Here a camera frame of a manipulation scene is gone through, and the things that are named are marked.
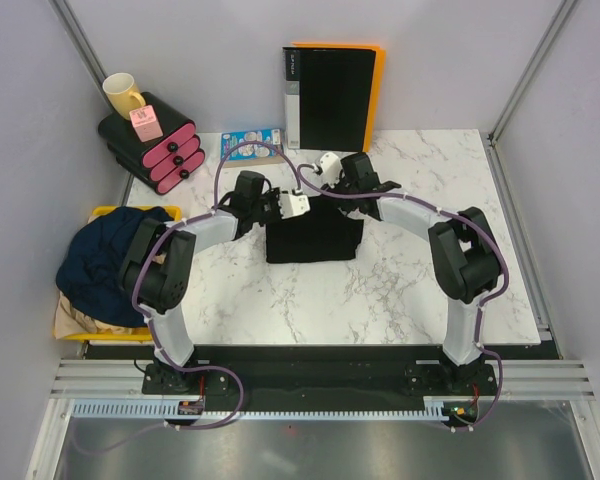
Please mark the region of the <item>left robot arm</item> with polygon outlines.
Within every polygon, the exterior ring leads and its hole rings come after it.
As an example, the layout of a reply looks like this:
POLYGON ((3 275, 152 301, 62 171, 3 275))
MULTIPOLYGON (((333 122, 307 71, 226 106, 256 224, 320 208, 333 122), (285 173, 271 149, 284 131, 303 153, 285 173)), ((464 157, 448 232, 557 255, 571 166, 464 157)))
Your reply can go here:
POLYGON ((209 212, 176 222, 140 223, 118 282, 154 343, 154 359, 144 370, 144 394, 188 394, 204 379, 189 363, 195 346, 181 307, 194 256, 243 237, 256 224, 281 221, 287 199, 288 193, 272 187, 264 175, 243 171, 234 189, 209 212))

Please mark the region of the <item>blue paperback book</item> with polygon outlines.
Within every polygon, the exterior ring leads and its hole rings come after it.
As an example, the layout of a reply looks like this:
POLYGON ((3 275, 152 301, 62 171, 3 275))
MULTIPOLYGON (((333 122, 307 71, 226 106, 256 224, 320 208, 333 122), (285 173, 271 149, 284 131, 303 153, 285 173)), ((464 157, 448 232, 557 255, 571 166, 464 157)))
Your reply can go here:
POLYGON ((279 128, 226 132, 221 135, 221 154, 231 154, 226 168, 260 166, 282 163, 284 131, 279 128))

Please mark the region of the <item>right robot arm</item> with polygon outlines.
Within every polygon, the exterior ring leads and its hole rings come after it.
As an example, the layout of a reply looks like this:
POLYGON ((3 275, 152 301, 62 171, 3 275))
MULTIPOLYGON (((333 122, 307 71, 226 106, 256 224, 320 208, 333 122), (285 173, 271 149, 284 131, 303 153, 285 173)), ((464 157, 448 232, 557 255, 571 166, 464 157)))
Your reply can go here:
POLYGON ((470 390, 486 375, 481 341, 484 307, 504 292, 509 273, 482 210, 457 213, 416 198, 401 185, 382 182, 365 153, 322 155, 316 171, 338 207, 398 226, 425 240, 435 280, 446 295, 447 326, 438 366, 426 366, 422 383, 453 394, 470 390))

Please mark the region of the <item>black t-shirt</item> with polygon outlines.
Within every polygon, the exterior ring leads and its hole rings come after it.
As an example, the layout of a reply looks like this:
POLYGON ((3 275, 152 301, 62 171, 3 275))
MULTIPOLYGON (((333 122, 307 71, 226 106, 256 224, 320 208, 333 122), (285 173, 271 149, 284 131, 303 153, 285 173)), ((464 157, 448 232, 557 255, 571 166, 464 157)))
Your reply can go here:
POLYGON ((266 226, 265 255, 269 264, 348 261, 356 258, 364 221, 344 215, 325 196, 309 199, 301 216, 266 226))

